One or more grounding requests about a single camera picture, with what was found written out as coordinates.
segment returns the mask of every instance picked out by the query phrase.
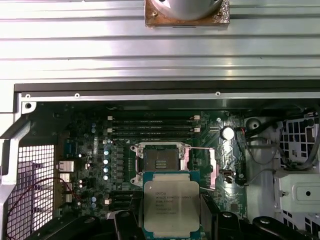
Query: green circuit board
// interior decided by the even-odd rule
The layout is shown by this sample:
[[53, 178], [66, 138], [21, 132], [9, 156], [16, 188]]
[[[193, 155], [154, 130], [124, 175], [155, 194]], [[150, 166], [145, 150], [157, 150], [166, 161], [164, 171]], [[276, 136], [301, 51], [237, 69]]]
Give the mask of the green circuit board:
[[[216, 189], [209, 193], [221, 211], [246, 218], [244, 136], [240, 130], [235, 130], [236, 137], [230, 141], [223, 140], [220, 135], [225, 126], [239, 129], [243, 125], [240, 115], [226, 111], [104, 110], [75, 114], [68, 127], [70, 137], [64, 143], [64, 158], [82, 155], [81, 159], [75, 160], [81, 163], [77, 164], [80, 167], [72, 178], [74, 188], [82, 198], [81, 205], [77, 206], [80, 214], [103, 218], [110, 211], [125, 208], [130, 203], [132, 191], [142, 191], [132, 179], [137, 172], [143, 172], [144, 160], [137, 159], [131, 146], [141, 142], [182, 142], [192, 147], [215, 149], [220, 174]], [[189, 151], [188, 169], [200, 172], [202, 191], [210, 187], [210, 160], [208, 149]], [[81, 179], [90, 179], [91, 187], [78, 188]], [[112, 204], [105, 204], [106, 198], [111, 198]]]

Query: copper plate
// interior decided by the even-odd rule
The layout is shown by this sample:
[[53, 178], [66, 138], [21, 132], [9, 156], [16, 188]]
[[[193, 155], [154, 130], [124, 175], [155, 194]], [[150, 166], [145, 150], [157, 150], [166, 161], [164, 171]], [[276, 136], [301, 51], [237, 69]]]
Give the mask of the copper plate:
[[178, 27], [178, 26], [221, 26], [230, 23], [229, 0], [224, 0], [218, 11], [209, 16], [193, 21], [177, 20], [166, 17], [155, 8], [151, 0], [144, 2], [144, 19], [147, 27]]

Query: motherboard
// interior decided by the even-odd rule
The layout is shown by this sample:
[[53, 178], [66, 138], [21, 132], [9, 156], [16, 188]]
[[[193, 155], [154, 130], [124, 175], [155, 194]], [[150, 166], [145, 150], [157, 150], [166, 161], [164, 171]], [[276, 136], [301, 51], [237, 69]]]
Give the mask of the motherboard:
[[81, 198], [74, 208], [105, 218], [129, 206], [146, 172], [198, 172], [200, 191], [221, 211], [246, 218], [243, 125], [240, 115], [215, 110], [79, 112], [62, 139], [60, 177], [71, 162], [65, 180]]

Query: red wire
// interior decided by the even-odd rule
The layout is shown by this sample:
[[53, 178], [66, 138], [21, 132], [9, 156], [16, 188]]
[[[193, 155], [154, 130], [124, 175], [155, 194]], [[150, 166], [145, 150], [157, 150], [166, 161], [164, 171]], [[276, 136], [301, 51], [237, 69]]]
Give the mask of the red wire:
[[[34, 184], [30, 185], [25, 191], [24, 193], [22, 193], [20, 195], [20, 197], [18, 198], [18, 200], [13, 204], [13, 206], [9, 209], [7, 216], [9, 217], [10, 214], [12, 213], [12, 211], [17, 207], [18, 203], [21, 201], [21, 199], [24, 197], [24, 195], [26, 195], [35, 185], [42, 183], [44, 181], [50, 180], [50, 179], [58, 179], [61, 180], [62, 183], [66, 186], [66, 188], [71, 192], [71, 194], [73, 195], [73, 197], [77, 200], [81, 200], [81, 198], [68, 186], [68, 183], [65, 182], [65, 180], [63, 180], [60, 177], [47, 177], [44, 179], [41, 179], [37, 182], [35, 182]], [[6, 237], [9, 238], [9, 240], [15, 240], [13, 237], [9, 236], [8, 233], [6, 233]]]

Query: mesh grille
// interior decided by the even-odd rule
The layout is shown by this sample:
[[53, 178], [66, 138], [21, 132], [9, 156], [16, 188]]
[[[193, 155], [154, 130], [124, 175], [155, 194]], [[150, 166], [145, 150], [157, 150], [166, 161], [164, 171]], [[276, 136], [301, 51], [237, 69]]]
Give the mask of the mesh grille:
[[[19, 148], [17, 183], [8, 199], [8, 209], [30, 186], [54, 177], [54, 151], [53, 145]], [[35, 184], [8, 217], [8, 235], [15, 240], [27, 238], [52, 219], [53, 203], [54, 180]]]

